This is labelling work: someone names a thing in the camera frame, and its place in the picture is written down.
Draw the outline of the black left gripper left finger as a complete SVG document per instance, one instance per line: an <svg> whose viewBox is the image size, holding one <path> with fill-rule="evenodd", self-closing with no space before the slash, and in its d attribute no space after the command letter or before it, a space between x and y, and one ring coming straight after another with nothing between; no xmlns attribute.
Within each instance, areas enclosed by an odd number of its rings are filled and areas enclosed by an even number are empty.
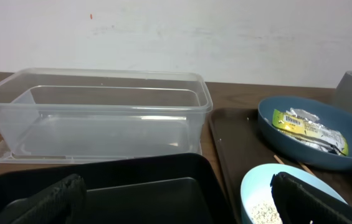
<svg viewBox="0 0 352 224"><path fill-rule="evenodd" d="M0 223L75 223L87 198L84 179L72 174L0 211Z"/></svg>

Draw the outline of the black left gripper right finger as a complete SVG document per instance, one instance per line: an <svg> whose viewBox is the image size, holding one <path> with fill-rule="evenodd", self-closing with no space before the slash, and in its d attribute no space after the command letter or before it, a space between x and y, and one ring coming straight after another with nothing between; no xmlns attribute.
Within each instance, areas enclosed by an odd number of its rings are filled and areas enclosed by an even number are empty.
<svg viewBox="0 0 352 224"><path fill-rule="evenodd" d="M283 224L352 224L352 207L287 172L274 174L272 198Z"/></svg>

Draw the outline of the rice grains pile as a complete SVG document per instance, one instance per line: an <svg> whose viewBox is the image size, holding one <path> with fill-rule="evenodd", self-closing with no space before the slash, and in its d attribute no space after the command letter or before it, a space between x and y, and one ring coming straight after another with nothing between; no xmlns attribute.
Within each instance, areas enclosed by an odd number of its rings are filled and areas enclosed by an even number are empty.
<svg viewBox="0 0 352 224"><path fill-rule="evenodd" d="M282 224L282 220L273 201L263 200L250 210L254 224Z"/></svg>

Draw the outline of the light blue bowl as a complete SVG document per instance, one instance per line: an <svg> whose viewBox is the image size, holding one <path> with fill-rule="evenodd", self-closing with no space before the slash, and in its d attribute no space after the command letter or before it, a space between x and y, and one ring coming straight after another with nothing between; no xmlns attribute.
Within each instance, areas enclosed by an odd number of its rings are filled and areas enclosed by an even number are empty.
<svg viewBox="0 0 352 224"><path fill-rule="evenodd" d="M257 203L263 200L273 201L274 203L270 183L273 175L279 172L291 174L339 201L345 201L328 184L304 170L283 164L262 164L252 168L242 179L240 185L240 219L242 223L253 223L250 210Z"/></svg>

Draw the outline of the yellow silver snack wrapper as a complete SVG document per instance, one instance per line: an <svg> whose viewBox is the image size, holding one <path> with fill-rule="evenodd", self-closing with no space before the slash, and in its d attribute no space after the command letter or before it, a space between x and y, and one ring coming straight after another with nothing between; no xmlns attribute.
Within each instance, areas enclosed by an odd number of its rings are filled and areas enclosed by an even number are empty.
<svg viewBox="0 0 352 224"><path fill-rule="evenodd" d="M317 151L347 156L346 138L339 132L318 123L319 117L302 109L282 112L274 109L272 126L288 137Z"/></svg>

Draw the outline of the dark blue plate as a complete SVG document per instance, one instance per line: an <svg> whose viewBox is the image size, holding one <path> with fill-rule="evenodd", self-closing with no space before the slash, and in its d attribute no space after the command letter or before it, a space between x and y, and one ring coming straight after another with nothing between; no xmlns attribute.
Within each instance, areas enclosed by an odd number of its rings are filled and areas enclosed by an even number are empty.
<svg viewBox="0 0 352 224"><path fill-rule="evenodd" d="M275 110L286 111L290 108L303 109L319 116L320 124L339 131L347 140L348 155L339 156L319 151L288 137L272 125ZM264 138L282 154L326 170L352 170L352 115L328 104L297 96L272 96L263 99L258 105L259 129Z"/></svg>

